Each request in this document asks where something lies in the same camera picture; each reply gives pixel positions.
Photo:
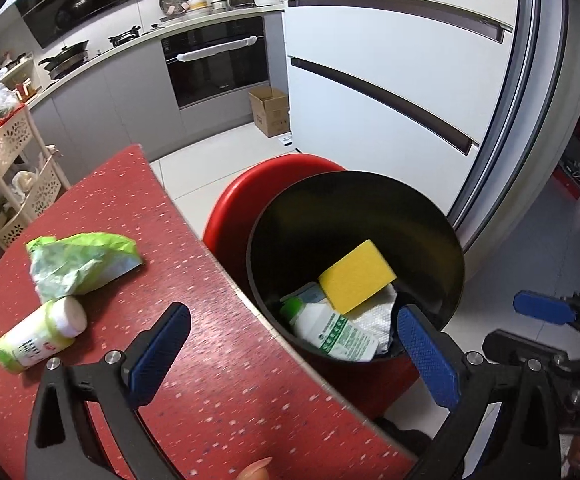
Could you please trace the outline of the right human hand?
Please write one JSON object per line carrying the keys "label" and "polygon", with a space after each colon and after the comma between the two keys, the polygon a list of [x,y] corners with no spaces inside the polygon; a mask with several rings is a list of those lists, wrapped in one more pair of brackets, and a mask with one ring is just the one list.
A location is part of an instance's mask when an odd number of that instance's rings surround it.
{"label": "right human hand", "polygon": [[576,474],[580,471],[580,436],[573,438],[570,444],[570,450],[567,453],[568,475]]}

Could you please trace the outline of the left human hand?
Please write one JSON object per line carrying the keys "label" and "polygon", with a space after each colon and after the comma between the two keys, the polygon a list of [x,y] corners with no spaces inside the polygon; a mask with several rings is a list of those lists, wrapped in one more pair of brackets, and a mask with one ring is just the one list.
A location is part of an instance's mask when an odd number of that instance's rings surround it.
{"label": "left human hand", "polygon": [[237,480],[269,480],[270,474],[268,466],[272,461],[273,459],[271,457],[266,457],[247,465],[247,467],[238,474]]}

